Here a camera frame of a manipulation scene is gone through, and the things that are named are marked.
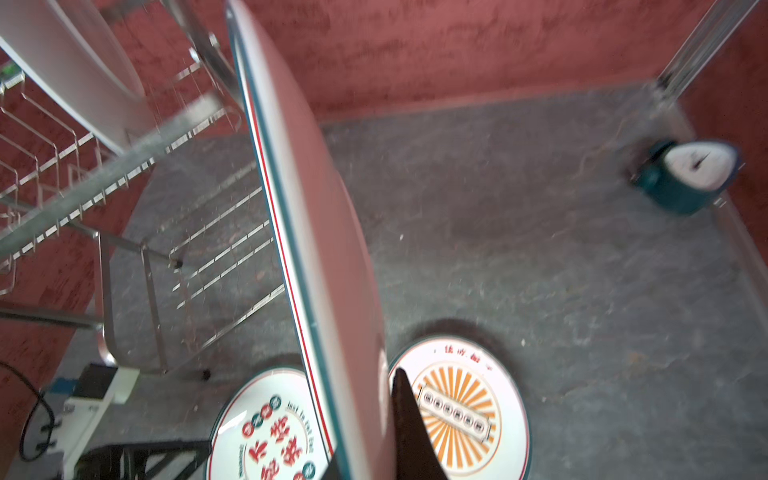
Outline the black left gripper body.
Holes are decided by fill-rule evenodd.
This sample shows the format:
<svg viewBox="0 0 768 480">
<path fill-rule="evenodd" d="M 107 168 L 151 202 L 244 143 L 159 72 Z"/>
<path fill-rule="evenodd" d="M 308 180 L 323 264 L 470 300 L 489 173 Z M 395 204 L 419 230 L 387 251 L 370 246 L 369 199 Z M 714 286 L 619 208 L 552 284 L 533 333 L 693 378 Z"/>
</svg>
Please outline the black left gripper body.
<svg viewBox="0 0 768 480">
<path fill-rule="evenodd" d="M 190 479 L 212 452 L 209 440 L 109 444 L 76 462 L 75 479 Z"/>
</svg>

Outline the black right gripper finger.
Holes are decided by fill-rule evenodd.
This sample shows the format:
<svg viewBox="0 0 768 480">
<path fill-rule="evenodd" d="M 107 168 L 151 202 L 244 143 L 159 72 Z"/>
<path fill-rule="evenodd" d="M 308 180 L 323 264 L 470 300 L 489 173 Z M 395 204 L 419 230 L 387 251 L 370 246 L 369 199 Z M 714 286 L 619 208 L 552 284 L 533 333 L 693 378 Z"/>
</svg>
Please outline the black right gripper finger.
<svg viewBox="0 0 768 480">
<path fill-rule="evenodd" d="M 394 371 L 391 399 L 395 427 L 396 478 L 446 480 L 436 457 L 412 386 L 402 368 Z"/>
</svg>

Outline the orange patterned plate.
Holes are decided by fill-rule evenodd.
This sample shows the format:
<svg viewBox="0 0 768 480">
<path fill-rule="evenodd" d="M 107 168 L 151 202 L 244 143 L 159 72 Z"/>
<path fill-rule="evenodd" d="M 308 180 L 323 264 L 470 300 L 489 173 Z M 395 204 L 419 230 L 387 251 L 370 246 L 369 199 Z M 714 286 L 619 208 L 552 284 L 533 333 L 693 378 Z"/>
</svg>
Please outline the orange patterned plate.
<svg viewBox="0 0 768 480">
<path fill-rule="evenodd" d="M 390 374 L 399 369 L 448 478 L 528 477 L 528 415 L 516 383 L 489 350 L 454 335 L 429 336 L 395 358 Z"/>
</svg>

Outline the green rimmed plate text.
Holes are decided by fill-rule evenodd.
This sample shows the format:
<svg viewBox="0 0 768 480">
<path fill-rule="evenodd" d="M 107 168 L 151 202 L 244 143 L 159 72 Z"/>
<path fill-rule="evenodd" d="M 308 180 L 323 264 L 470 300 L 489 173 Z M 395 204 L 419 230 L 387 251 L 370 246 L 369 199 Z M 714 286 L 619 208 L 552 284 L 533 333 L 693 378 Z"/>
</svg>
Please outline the green rimmed plate text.
<svg viewBox="0 0 768 480">
<path fill-rule="evenodd" d="M 306 375 L 294 367 L 257 374 L 220 412 L 207 479 L 313 479 L 329 465 Z"/>
</svg>

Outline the green rimmed plate outermost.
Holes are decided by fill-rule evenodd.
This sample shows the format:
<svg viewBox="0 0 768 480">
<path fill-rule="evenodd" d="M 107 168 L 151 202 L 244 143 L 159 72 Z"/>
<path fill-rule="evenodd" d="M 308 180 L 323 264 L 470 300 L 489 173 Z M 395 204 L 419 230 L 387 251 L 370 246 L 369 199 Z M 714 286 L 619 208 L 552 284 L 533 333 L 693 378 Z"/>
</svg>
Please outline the green rimmed plate outermost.
<svg viewBox="0 0 768 480">
<path fill-rule="evenodd" d="M 354 206 L 266 30 L 242 1 L 226 21 L 321 438 L 342 478 L 392 479 L 385 322 Z"/>
</svg>

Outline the stainless steel dish rack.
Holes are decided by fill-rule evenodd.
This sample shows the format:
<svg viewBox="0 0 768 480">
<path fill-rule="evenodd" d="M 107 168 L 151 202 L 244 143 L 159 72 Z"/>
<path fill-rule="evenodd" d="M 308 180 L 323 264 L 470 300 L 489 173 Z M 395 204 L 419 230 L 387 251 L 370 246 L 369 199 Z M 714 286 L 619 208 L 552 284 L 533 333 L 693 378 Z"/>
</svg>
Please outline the stainless steel dish rack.
<svg viewBox="0 0 768 480">
<path fill-rule="evenodd" d="M 1 48 L 1 320 L 106 363 L 208 376 L 283 294 L 219 1 L 91 1 L 155 128 L 116 153 Z"/>
</svg>

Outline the red character text plate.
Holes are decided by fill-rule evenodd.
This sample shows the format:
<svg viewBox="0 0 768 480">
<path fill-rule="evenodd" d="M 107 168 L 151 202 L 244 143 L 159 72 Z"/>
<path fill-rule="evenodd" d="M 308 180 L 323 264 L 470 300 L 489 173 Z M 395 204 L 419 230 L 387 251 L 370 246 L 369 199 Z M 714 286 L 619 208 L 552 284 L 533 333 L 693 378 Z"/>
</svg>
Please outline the red character text plate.
<svg viewBox="0 0 768 480">
<path fill-rule="evenodd" d="M 91 1 L 3 1 L 1 48 L 116 153 L 155 128 L 141 80 Z"/>
</svg>

